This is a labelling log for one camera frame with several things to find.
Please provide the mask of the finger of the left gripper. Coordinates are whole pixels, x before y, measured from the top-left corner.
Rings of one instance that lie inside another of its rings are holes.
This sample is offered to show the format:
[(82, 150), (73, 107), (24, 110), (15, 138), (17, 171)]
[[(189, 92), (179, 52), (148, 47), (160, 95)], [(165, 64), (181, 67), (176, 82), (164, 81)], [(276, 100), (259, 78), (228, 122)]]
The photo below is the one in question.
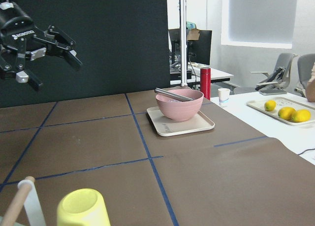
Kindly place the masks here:
[(17, 72), (15, 79), (18, 83), (29, 84), (35, 91), (39, 91), (42, 88), (42, 81), (29, 69)]
[(65, 61), (75, 70), (79, 70), (82, 62), (76, 57), (74, 50), (76, 42), (63, 30), (57, 26), (50, 25), (46, 31), (46, 37), (53, 41), (47, 45), (47, 55), (65, 59)]

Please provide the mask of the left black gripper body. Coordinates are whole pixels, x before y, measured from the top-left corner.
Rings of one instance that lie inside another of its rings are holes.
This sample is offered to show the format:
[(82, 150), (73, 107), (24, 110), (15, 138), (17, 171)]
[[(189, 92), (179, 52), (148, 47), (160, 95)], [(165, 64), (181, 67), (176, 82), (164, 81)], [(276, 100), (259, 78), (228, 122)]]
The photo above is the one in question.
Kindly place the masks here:
[(26, 61), (46, 55), (47, 45), (35, 39), (44, 35), (15, 2), (7, 0), (0, 3), (1, 79), (15, 79), (17, 72), (26, 70)]

